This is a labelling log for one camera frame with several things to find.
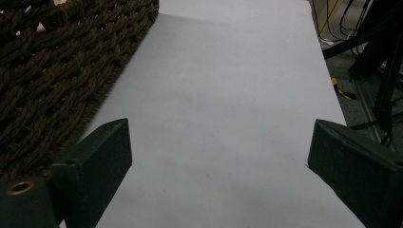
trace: white surface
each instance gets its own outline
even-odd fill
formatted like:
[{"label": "white surface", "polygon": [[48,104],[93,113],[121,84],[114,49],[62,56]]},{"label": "white surface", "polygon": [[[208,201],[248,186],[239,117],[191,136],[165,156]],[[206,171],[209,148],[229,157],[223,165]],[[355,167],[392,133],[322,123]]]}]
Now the white surface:
[{"label": "white surface", "polygon": [[130,122],[98,227],[363,227],[306,167],[344,124],[306,1],[169,0],[88,132]]}]

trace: brown basket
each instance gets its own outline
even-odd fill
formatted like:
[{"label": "brown basket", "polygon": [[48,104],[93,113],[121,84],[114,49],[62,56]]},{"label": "brown basket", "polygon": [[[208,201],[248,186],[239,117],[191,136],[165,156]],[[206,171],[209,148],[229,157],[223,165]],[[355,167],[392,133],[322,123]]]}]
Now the brown basket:
[{"label": "brown basket", "polygon": [[77,142],[158,8],[158,0],[0,0],[0,186],[48,174]]}]

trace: floor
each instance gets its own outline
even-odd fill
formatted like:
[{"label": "floor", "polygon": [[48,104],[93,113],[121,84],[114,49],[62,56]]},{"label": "floor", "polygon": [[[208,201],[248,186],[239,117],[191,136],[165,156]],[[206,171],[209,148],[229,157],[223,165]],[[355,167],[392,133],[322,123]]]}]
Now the floor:
[{"label": "floor", "polygon": [[[335,40],[335,37],[340,39],[346,39],[347,37],[340,32],[340,19],[343,15],[344,10],[346,9],[346,5],[349,1],[345,0],[340,9],[338,10],[336,16],[330,22],[330,31],[326,33],[322,33],[321,38],[328,39],[328,40]],[[365,0],[354,0],[350,9],[348,10],[345,20],[343,22],[343,26],[345,28],[354,28],[359,15],[362,11],[362,7],[365,3]],[[349,31],[344,29],[343,32],[348,34]],[[322,49],[326,49],[331,47],[330,45],[320,42]],[[327,67],[332,77],[336,78],[337,86],[340,90],[346,93],[353,93],[357,95],[357,100],[349,100],[345,97],[337,95],[338,100],[340,102],[341,109],[344,114],[344,118],[348,126],[354,126],[358,124],[364,124],[369,122],[371,119],[368,118],[368,115],[365,112],[365,108],[362,102],[362,99],[359,97],[359,92],[357,91],[357,87],[355,82],[350,80],[350,75],[348,73],[348,69],[350,66],[355,62],[355,56],[358,55],[358,51],[361,52],[363,47],[358,47],[358,49],[346,51],[341,53],[333,58],[326,60]],[[380,85],[381,78],[376,75],[371,75],[368,80],[363,82],[356,82],[359,84],[360,88],[364,91],[368,92],[368,97],[370,98],[371,102],[373,103]],[[393,107],[392,113],[396,114],[403,111],[403,100],[400,100],[403,96],[403,92],[395,89],[393,93],[393,99],[395,100],[395,106]],[[396,117],[393,118],[393,130],[392,130],[392,143],[389,147],[399,153],[403,152],[403,118]],[[379,128],[378,126],[369,126],[364,127],[360,130],[360,134],[368,137],[371,140],[378,141],[379,137],[382,139],[384,138],[384,133],[379,131],[378,138],[375,135],[376,129]]]}]

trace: woven texture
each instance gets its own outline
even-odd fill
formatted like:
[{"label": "woven texture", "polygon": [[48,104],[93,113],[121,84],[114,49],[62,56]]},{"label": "woven texture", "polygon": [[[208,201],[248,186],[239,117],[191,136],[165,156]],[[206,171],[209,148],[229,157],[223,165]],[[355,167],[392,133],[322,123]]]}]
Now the woven texture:
[{"label": "woven texture", "polygon": [[49,175],[49,165],[82,135],[158,8],[158,0],[57,6],[0,0],[0,186]]}]

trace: wicker basket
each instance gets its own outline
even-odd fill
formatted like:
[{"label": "wicker basket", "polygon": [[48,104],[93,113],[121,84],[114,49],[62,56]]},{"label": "wicker basket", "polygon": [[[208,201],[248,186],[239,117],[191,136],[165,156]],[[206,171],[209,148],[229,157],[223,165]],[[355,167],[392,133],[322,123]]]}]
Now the wicker basket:
[{"label": "wicker basket", "polygon": [[49,174],[85,130],[158,8],[158,0],[0,0],[0,186]]}]

